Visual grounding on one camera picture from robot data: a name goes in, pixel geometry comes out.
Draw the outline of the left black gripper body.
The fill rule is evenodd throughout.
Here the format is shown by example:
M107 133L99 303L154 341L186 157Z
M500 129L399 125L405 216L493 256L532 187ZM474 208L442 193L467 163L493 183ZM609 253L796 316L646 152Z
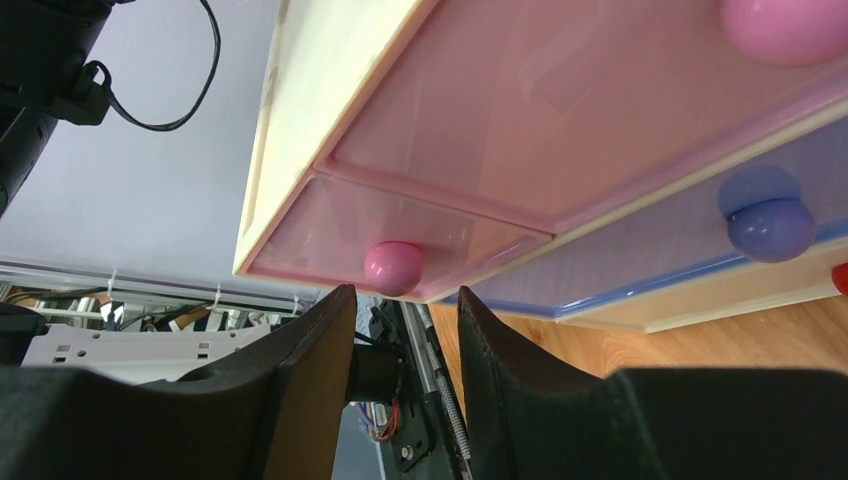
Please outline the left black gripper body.
M1 210L27 180L60 120L96 126L108 109L87 63L111 1L1 3Z

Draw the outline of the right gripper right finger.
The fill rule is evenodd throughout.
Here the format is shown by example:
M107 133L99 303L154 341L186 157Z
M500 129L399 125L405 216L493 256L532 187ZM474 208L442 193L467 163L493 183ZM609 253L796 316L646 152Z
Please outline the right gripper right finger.
M625 368L600 378L470 289L458 342L477 479L843 479L847 378L812 369Z

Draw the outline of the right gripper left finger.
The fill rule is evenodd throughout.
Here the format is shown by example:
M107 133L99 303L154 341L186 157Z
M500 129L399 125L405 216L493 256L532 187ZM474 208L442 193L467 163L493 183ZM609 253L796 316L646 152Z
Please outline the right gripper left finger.
M354 346L355 289L174 381L1 371L5 479L328 479Z

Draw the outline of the white mini drawer cabinet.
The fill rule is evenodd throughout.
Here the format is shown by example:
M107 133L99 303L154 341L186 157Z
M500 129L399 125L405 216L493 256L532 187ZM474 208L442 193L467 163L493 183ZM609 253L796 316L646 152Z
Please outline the white mini drawer cabinet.
M420 199L548 236L539 247L450 293L419 303L453 301L458 290L547 252L688 189L840 119L839 102L746 144L676 181L561 234L457 208L426 194L374 185L324 168L358 113L431 11L442 1L285 1L277 15L234 260L237 276L311 175ZM811 66L847 60L843 1L716 1L730 42L770 66ZM792 200L760 203L734 213L727 233L751 243L750 263L677 283L628 300L562 318L538 319L595 328L655 332L808 300L847 289L847 235L816 245L811 213Z

